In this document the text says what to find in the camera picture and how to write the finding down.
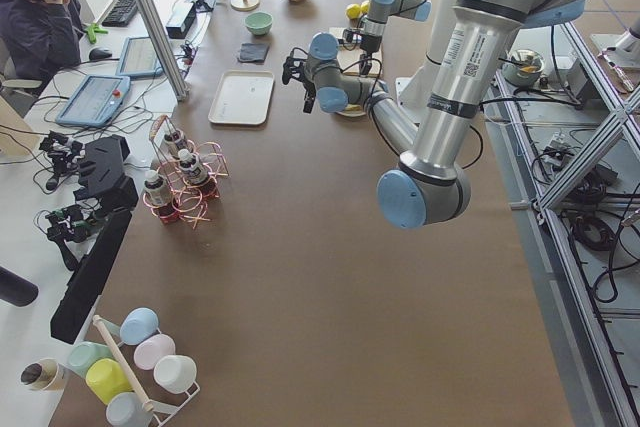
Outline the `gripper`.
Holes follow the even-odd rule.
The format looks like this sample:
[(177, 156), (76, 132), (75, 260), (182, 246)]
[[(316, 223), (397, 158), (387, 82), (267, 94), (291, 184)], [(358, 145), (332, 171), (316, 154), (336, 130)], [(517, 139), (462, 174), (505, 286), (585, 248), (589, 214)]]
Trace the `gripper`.
[(360, 48), (362, 50), (362, 58), (359, 63), (359, 73), (367, 74), (367, 58), (372, 58), (373, 55), (380, 50), (380, 37), (377, 35), (362, 34)]
[(316, 98), (315, 84), (307, 78), (303, 67), (298, 68), (298, 80), (303, 84), (303, 87), (305, 89), (303, 112), (311, 113), (312, 106), (314, 105)]

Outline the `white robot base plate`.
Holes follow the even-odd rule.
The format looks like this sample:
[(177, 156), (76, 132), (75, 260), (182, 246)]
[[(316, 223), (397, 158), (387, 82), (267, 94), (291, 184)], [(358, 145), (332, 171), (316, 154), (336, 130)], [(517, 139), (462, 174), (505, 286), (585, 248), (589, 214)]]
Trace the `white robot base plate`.
[(410, 110), (418, 109), (423, 103), (424, 81), (421, 75), (397, 77), (395, 88), (398, 104)]

